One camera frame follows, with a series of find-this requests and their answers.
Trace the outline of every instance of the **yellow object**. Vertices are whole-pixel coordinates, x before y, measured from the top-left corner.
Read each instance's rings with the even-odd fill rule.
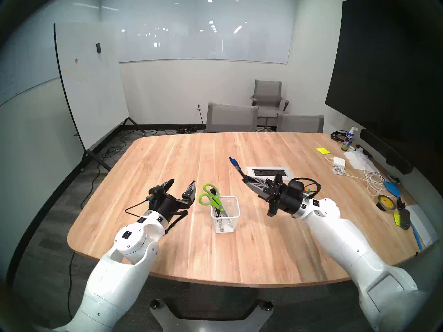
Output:
[[[397,226],[400,226],[400,214],[394,212],[393,215],[394,215],[395,224]]]
[[[325,149],[324,147],[319,147],[318,149],[316,149],[318,152],[320,152],[321,154],[329,154],[330,152]]]
[[[394,208],[394,202],[389,197],[381,196],[379,198],[379,201],[386,208],[389,208],[389,209],[393,209]]]

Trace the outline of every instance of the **white cable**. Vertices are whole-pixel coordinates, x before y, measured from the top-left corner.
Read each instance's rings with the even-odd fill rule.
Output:
[[[329,157],[326,157],[326,159],[328,161],[330,161],[331,163],[334,163],[333,161],[331,161],[331,159]],[[332,172],[336,175],[345,175],[347,177],[352,177],[352,178],[358,178],[360,180],[364,180],[366,181],[366,189],[368,190],[369,195],[371,196],[378,196],[378,195],[384,195],[382,193],[382,190],[387,190],[386,186],[384,184],[384,181],[386,180],[382,175],[380,175],[380,173],[377,172],[372,172],[372,171],[366,171],[364,170],[363,172],[365,173],[365,177],[366,178],[361,178],[361,177],[356,177],[356,176],[351,176],[346,174],[345,169],[341,168],[341,167],[333,167],[332,168]],[[369,190],[369,187],[371,187],[374,191],[375,194],[371,194],[371,191]]]

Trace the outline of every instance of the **spray bottle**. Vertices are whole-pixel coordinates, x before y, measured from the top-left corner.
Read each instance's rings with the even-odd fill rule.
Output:
[[[348,151],[349,146],[352,143],[352,139],[354,139],[354,132],[355,131],[358,131],[358,128],[352,127],[351,130],[348,133],[346,133],[345,141],[343,142],[343,145],[342,145],[343,151]]]

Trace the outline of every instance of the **tape roll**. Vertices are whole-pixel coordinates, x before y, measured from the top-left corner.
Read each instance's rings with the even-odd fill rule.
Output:
[[[397,208],[395,202],[385,195],[379,195],[377,201],[377,207],[384,212],[393,211]]]

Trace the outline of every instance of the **white power adapter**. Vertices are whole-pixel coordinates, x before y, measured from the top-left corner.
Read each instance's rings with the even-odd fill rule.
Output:
[[[334,157],[332,163],[334,164],[334,167],[345,168],[345,160],[343,158]]]

